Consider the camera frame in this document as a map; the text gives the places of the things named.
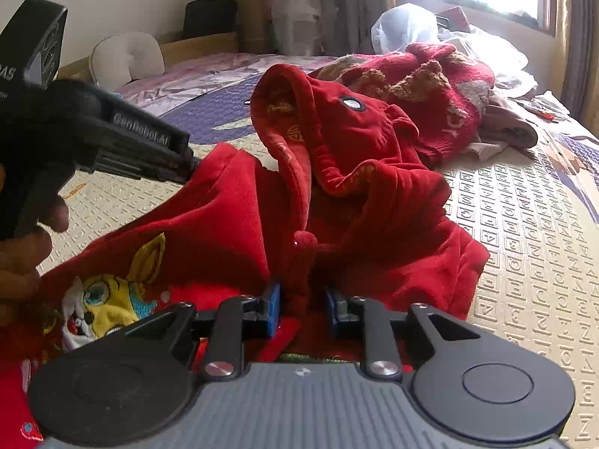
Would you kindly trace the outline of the person's left hand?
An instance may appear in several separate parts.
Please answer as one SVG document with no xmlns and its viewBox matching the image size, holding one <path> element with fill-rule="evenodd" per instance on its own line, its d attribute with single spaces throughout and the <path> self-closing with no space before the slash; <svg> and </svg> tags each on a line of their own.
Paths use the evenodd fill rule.
<svg viewBox="0 0 599 449">
<path fill-rule="evenodd" d="M 21 307 L 36 296 L 40 287 L 37 267 L 51 253 L 52 239 L 37 225 L 29 235 L 1 242 L 1 326 L 16 319 Z"/>
</svg>

